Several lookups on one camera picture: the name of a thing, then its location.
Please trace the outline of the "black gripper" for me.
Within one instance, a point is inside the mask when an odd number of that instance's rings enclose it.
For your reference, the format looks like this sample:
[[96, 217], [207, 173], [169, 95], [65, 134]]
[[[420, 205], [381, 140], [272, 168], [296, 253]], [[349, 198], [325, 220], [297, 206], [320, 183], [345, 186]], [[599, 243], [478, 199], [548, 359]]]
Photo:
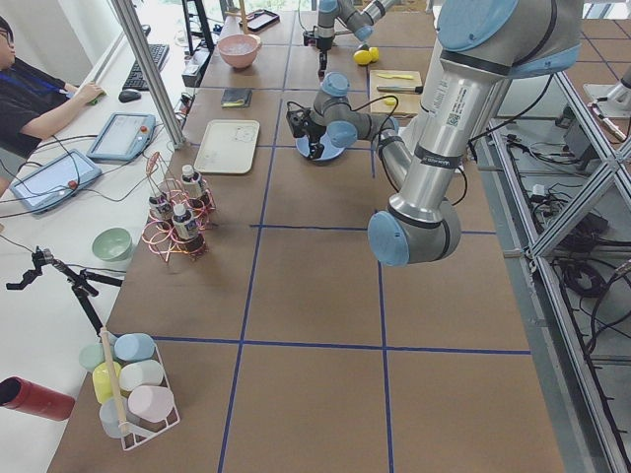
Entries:
[[330, 41], [318, 41], [316, 43], [316, 48], [318, 50], [318, 64], [320, 67], [317, 69], [317, 76], [319, 80], [323, 80], [324, 78], [324, 69], [321, 67], [326, 67], [328, 62], [328, 51], [331, 49]]
[[316, 122], [310, 110], [304, 110], [300, 118], [303, 134], [308, 140], [308, 158], [319, 160], [324, 151], [324, 146], [320, 140], [323, 137], [326, 127]]

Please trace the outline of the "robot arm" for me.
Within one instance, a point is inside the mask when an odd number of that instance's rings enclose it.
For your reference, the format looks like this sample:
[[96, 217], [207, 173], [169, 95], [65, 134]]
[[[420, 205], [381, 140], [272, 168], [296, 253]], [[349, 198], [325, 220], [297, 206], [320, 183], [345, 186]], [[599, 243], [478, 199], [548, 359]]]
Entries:
[[313, 29], [315, 47], [318, 50], [317, 75], [324, 78], [328, 51], [336, 36], [335, 22], [339, 21], [360, 42], [365, 42], [374, 32], [374, 26], [382, 19], [395, 1], [373, 0], [363, 10], [357, 10], [351, 0], [324, 0], [317, 3], [317, 22]]
[[571, 67], [581, 48], [582, 14], [579, 1], [445, 2], [412, 121], [413, 146], [394, 118], [351, 107], [343, 74], [319, 70], [313, 105], [289, 111], [287, 120], [295, 137], [307, 139], [310, 160], [321, 157], [322, 136], [338, 148], [359, 140], [375, 146], [395, 189], [368, 224], [371, 250], [382, 264], [437, 261], [455, 251], [460, 223], [446, 193], [475, 126], [486, 121], [493, 87]]

